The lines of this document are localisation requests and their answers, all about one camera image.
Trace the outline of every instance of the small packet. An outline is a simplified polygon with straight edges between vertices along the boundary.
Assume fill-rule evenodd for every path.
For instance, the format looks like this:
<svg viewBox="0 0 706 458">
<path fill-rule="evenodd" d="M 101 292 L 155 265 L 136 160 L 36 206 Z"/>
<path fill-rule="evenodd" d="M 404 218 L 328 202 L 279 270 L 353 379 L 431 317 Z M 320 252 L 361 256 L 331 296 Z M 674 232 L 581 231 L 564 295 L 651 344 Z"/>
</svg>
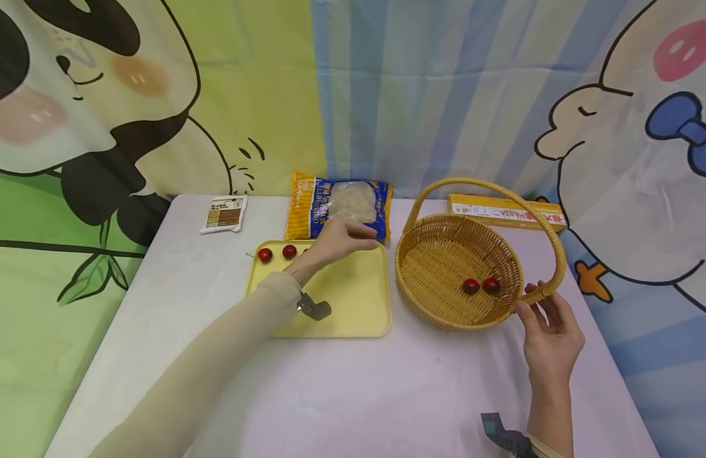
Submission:
<svg viewBox="0 0 706 458">
<path fill-rule="evenodd" d="M 241 231 L 241 221 L 246 210 L 246 196 L 218 196 L 211 201 L 208 218 L 200 233 Z"/>
<path fill-rule="evenodd" d="M 389 239 L 393 188 L 364 179 L 324 179 L 295 172 L 284 237 L 314 239 L 329 218 L 338 216 L 374 228 L 377 240 Z"/>
</svg>

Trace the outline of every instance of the finger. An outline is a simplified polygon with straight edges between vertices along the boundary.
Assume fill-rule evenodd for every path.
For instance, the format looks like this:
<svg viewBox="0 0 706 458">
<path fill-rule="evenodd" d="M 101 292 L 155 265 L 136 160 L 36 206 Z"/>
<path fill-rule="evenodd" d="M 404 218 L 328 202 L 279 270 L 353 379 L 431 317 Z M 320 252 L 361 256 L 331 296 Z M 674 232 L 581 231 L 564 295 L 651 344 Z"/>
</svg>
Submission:
<svg viewBox="0 0 706 458">
<path fill-rule="evenodd" d="M 526 293 L 531 293 L 531 291 L 543 285 L 544 281 L 539 281 L 538 286 L 533 283 L 527 284 L 525 288 Z M 554 304 L 551 303 L 549 298 L 539 300 L 538 305 L 540 305 L 541 308 L 544 309 L 544 313 L 546 314 L 546 318 L 549 319 L 549 324 L 551 327 L 558 326 L 562 323 L 561 318 L 559 318 L 559 310 L 554 307 Z"/>
<path fill-rule="evenodd" d="M 526 338 L 535 337 L 541 334 L 541 327 L 538 325 L 538 319 L 534 310 L 523 300 L 516 302 L 516 313 L 518 318 L 523 323 L 523 328 L 526 329 Z"/>
<path fill-rule="evenodd" d="M 353 251 L 369 251 L 378 248 L 378 242 L 373 239 L 354 239 L 352 241 Z"/>
<path fill-rule="evenodd" d="M 546 318 L 544 318 L 544 314 L 542 314 L 541 310 L 539 310 L 538 305 L 536 305 L 536 304 L 531 305 L 531 310 L 533 310 L 534 314 L 536 315 L 536 321 L 538 322 L 538 325 L 541 328 L 541 331 L 542 332 L 549 331 L 549 324 L 546 323 Z"/>
<path fill-rule="evenodd" d="M 359 223 L 358 221 L 345 220 L 345 228 L 348 229 L 349 235 L 357 235 L 363 238 L 376 238 L 378 232 L 372 227 Z"/>
<path fill-rule="evenodd" d="M 569 302 L 562 298 L 562 295 L 556 291 L 554 291 L 548 299 L 556 309 L 560 324 L 564 326 L 566 333 L 579 331 L 578 319 L 574 317 L 574 311 L 571 305 L 569 305 Z"/>
</svg>

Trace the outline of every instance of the cardboard box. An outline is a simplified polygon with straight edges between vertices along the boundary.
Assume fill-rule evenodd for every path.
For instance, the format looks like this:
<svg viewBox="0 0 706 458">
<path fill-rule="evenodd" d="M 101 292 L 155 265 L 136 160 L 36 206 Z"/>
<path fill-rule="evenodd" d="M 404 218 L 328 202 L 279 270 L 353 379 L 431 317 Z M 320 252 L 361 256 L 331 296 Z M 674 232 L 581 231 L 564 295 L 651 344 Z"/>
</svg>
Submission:
<svg viewBox="0 0 706 458">
<path fill-rule="evenodd" d="M 567 226 L 559 204 L 546 202 L 529 202 L 540 209 L 541 214 L 550 222 L 554 231 L 559 232 Z M 527 228 L 541 231 L 536 218 L 521 208 L 510 198 L 484 196 L 468 196 L 465 194 L 450 194 L 448 197 L 448 212 L 472 216 L 488 226 Z"/>
</svg>

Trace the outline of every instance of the sleeve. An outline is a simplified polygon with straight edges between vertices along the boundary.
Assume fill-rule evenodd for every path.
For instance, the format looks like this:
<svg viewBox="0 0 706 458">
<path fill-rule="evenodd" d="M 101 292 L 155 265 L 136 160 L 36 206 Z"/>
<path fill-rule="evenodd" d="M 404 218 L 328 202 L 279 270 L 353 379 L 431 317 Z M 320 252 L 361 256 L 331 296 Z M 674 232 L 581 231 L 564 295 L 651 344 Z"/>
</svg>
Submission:
<svg viewBox="0 0 706 458">
<path fill-rule="evenodd" d="M 538 458 L 563 458 L 562 455 L 552 450 L 549 445 L 544 444 L 541 440 L 533 437 L 531 434 L 526 434 L 528 439 L 531 439 L 531 449 L 534 455 Z"/>
<path fill-rule="evenodd" d="M 91 457 L 182 457 L 229 381 L 263 339 L 294 317 L 300 298 L 291 275 L 263 279 L 190 342 Z"/>
</svg>

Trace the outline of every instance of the hand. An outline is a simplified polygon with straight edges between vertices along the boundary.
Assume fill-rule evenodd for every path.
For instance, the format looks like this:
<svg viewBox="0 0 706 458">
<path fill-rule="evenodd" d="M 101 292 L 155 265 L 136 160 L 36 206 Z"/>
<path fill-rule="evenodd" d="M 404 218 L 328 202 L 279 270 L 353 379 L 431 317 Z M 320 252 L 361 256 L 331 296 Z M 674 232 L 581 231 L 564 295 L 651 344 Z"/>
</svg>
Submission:
<svg viewBox="0 0 706 458">
<path fill-rule="evenodd" d="M 354 251 L 375 250 L 377 232 L 363 223 L 343 218 L 330 218 L 308 251 L 285 269 L 300 286 L 304 286 L 317 271 L 342 260 Z"/>
<path fill-rule="evenodd" d="M 305 256 L 320 266 L 326 266 L 354 251 L 375 250 L 378 247 L 376 235 L 376 230 L 363 223 L 330 218 Z"/>
<path fill-rule="evenodd" d="M 526 285 L 526 293 L 536 289 Z M 569 303 L 554 293 L 529 307 L 525 302 L 516 303 L 518 317 L 526 329 L 523 353 L 529 366 L 529 378 L 535 389 L 569 390 L 572 368 L 585 346 L 585 336 Z"/>
</svg>

